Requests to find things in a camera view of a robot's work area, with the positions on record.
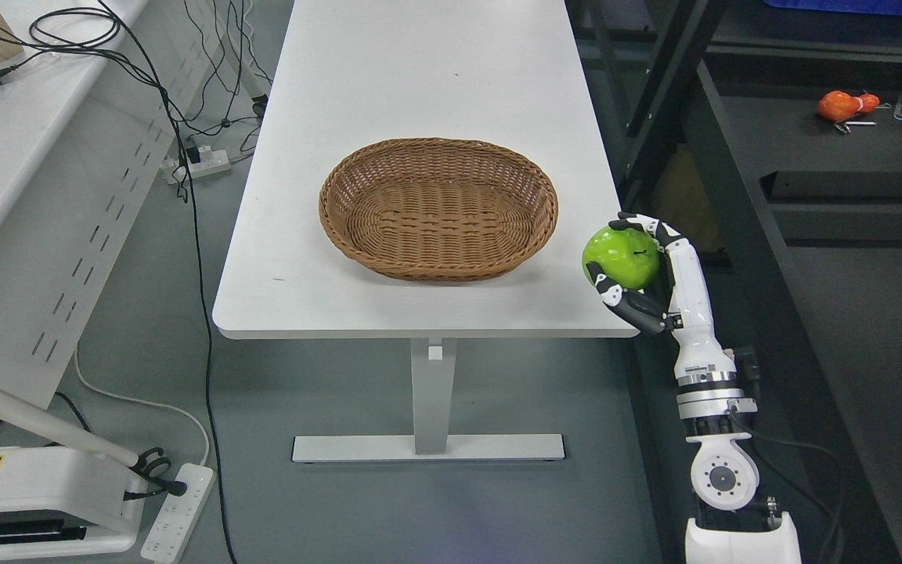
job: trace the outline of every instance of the robotic hand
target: robotic hand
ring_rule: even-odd
[[[717,512],[754,507],[767,512],[765,528],[769,530],[755,532],[714,530],[708,520],[688,520],[684,547],[687,564],[799,564],[799,542],[788,513],[777,514],[773,497],[755,500],[758,468],[737,444],[751,436],[734,425],[731,414],[755,413],[758,407],[738,387],[736,363],[716,340],[709,290],[695,247],[684,235],[647,215],[620,211],[619,218],[608,227],[615,231],[635,229],[654,238],[673,272],[673,296],[665,310],[647,295],[623,288],[605,274],[601,265],[586,264],[609,310],[644,334],[670,331],[680,344],[673,372],[680,388],[677,410],[687,430],[687,441],[699,445],[691,464],[695,495]],[[704,516],[705,512],[699,511],[699,518]]]

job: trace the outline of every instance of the power strip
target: power strip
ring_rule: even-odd
[[[191,178],[199,179],[201,176],[214,175],[215,172],[228,171],[232,167],[229,153],[223,149],[211,150],[211,146],[203,144],[203,146],[197,147],[197,156],[200,157],[200,160],[190,163]],[[186,169],[180,167],[172,158],[162,161],[158,170],[162,171],[162,178],[165,178],[165,183],[168,185],[181,183],[186,179]]]
[[[211,492],[215,471],[203,465],[184,464],[176,472],[176,481],[186,483],[182,496],[165,496],[155,524],[141,546],[141,558],[156,564],[176,564],[183,555],[200,508]]]

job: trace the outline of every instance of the blue container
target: blue container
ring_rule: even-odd
[[[902,0],[765,0],[776,8],[902,16]]]

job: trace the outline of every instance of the wicker basket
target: wicker basket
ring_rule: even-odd
[[[344,158],[319,193],[343,254],[402,280],[505,274],[548,241],[558,200],[521,154],[462,139],[390,139]]]

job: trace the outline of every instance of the green apple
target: green apple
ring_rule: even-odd
[[[659,271],[659,250],[655,240],[635,229],[615,231],[605,227],[583,247],[583,274],[590,280],[586,264],[594,261],[604,274],[624,288],[640,290]]]

